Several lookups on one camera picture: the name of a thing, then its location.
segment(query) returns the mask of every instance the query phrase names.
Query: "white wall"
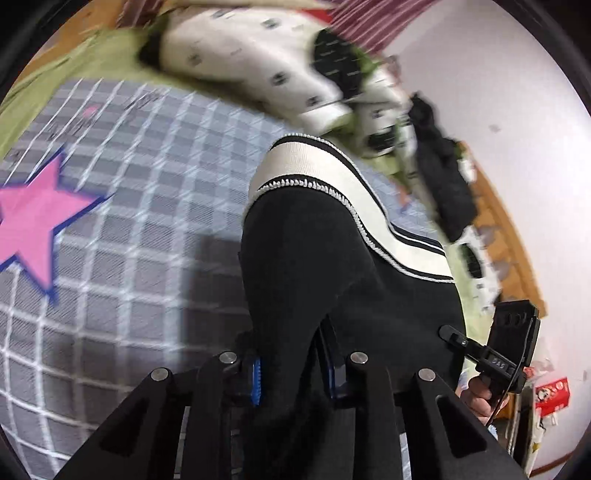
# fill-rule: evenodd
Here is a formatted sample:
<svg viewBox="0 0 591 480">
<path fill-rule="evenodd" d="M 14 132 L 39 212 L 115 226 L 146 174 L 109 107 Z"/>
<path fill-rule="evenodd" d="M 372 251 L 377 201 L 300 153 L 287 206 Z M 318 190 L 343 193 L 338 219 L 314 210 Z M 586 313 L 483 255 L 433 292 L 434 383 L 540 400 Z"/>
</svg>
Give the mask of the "white wall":
<svg viewBox="0 0 591 480">
<path fill-rule="evenodd" d="M 470 145 L 531 258 L 558 367 L 544 380 L 567 375 L 572 391 L 538 456 L 537 466 L 549 463 L 591 420 L 591 118 L 550 55 L 492 0 L 442 0 L 386 52 L 399 55 L 406 88 L 437 105 L 447 134 Z"/>
</svg>

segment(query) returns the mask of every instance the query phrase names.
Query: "wooden furniture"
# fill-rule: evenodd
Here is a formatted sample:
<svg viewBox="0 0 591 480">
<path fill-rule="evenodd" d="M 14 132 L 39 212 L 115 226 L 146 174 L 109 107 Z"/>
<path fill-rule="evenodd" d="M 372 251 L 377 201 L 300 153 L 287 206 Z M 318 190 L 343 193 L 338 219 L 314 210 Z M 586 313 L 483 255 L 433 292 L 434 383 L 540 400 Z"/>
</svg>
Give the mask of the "wooden furniture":
<svg viewBox="0 0 591 480">
<path fill-rule="evenodd" d="M 501 300 L 529 299 L 538 307 L 540 318 L 545 317 L 546 305 L 517 230 L 495 189 L 476 163 L 475 167 L 476 181 L 471 187 L 478 216 L 474 226 L 497 271 Z"/>
</svg>

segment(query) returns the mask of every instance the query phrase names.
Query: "red striped fabric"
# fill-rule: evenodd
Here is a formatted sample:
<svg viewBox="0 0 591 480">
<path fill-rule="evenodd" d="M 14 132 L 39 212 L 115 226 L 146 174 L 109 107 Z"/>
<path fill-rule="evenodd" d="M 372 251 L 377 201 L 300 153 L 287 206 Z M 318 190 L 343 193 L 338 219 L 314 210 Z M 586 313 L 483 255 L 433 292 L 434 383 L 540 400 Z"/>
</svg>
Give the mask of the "red striped fabric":
<svg viewBox="0 0 591 480">
<path fill-rule="evenodd" d="M 380 53 L 437 0 L 332 0 L 332 28 L 370 53 Z"/>
</svg>

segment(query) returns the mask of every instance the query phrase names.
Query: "finger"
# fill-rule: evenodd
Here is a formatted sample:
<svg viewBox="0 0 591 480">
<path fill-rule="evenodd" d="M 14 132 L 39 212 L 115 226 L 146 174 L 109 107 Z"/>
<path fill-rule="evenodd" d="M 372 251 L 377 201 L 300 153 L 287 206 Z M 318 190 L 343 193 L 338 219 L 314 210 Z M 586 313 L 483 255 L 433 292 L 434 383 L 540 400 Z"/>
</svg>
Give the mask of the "finger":
<svg viewBox="0 0 591 480">
<path fill-rule="evenodd" d="M 492 398 L 491 391 L 481 377 L 471 378 L 468 382 L 468 389 L 470 389 L 470 391 L 477 397 L 484 398 L 485 400 L 490 400 Z"/>
<path fill-rule="evenodd" d="M 492 414 L 492 408 L 488 402 L 484 398 L 475 396 L 470 390 L 464 390 L 460 398 L 477 417 L 489 417 Z"/>
</svg>

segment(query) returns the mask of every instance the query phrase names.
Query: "white stitched edging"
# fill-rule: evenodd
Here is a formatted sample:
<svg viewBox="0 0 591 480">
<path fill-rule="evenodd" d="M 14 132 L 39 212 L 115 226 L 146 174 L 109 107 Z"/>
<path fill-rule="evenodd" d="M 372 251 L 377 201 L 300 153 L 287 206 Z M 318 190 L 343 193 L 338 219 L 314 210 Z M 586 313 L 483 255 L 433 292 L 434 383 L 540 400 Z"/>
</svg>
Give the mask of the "white stitched edging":
<svg viewBox="0 0 591 480">
<path fill-rule="evenodd" d="M 440 278 L 422 277 L 420 275 L 414 274 L 414 273 L 409 272 L 409 271 L 405 270 L 404 268 L 402 268 L 402 266 L 399 265 L 399 263 L 397 263 L 395 260 L 393 260 L 379 246 L 377 246 L 374 243 L 374 241 L 371 240 L 371 238 L 369 238 L 367 231 L 365 230 L 365 227 L 363 226 L 363 223 L 359 219 L 359 215 L 357 214 L 357 211 L 349 203 L 347 198 L 345 198 L 339 192 L 335 191 L 333 188 L 327 187 L 326 185 L 322 185 L 321 183 L 318 183 L 315 180 L 308 181 L 308 179 L 304 179 L 304 180 L 282 179 L 282 180 L 274 180 L 266 185 L 263 185 L 261 188 L 259 188 L 254 193 L 252 198 L 249 200 L 248 205 L 246 206 L 246 209 L 244 210 L 244 217 L 246 218 L 246 215 L 248 214 L 248 211 L 250 210 L 252 205 L 263 194 L 270 192 L 272 190 L 280 189 L 282 187 L 304 187 L 304 188 L 309 188 L 309 189 L 313 189 L 313 190 L 318 190 L 319 192 L 324 192 L 324 193 L 330 195 L 335 200 L 338 200 L 340 203 L 342 203 L 347 208 L 347 210 L 349 211 L 349 213 L 353 217 L 353 220 L 355 221 L 355 225 L 357 225 L 357 229 L 359 230 L 359 233 L 361 234 L 361 237 L 363 238 L 363 241 L 367 244 L 367 246 L 370 247 L 374 252 L 376 252 L 380 257 L 382 257 L 386 262 L 388 262 L 390 265 L 392 265 L 399 272 L 401 272 L 409 277 L 419 278 L 421 280 L 428 280 L 428 281 L 437 282 L 437 283 L 454 283 L 454 280 L 452 278 L 449 280 L 445 280 L 445 279 L 440 279 Z"/>
</svg>

